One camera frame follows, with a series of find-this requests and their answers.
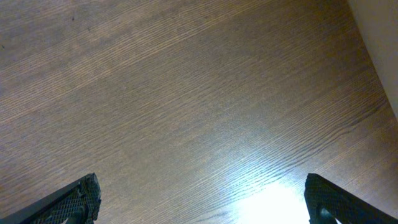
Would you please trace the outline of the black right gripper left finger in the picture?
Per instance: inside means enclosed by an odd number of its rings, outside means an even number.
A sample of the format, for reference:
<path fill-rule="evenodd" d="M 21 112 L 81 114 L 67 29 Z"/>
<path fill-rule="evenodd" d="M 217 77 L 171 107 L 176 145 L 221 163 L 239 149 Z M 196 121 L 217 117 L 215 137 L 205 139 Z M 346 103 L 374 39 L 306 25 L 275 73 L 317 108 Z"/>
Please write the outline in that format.
<path fill-rule="evenodd" d="M 101 189 L 96 174 L 88 174 L 35 203 L 1 219 L 1 223 L 79 223 L 98 219 Z"/>

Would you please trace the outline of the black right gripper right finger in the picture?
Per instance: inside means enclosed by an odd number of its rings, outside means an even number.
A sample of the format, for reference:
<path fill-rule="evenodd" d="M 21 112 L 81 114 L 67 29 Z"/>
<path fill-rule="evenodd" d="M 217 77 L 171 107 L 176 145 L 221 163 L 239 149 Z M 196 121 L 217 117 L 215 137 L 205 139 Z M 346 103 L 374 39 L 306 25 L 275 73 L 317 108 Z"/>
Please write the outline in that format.
<path fill-rule="evenodd" d="M 397 223 L 396 218 L 318 174 L 309 173 L 307 175 L 304 196 L 311 224 Z"/>

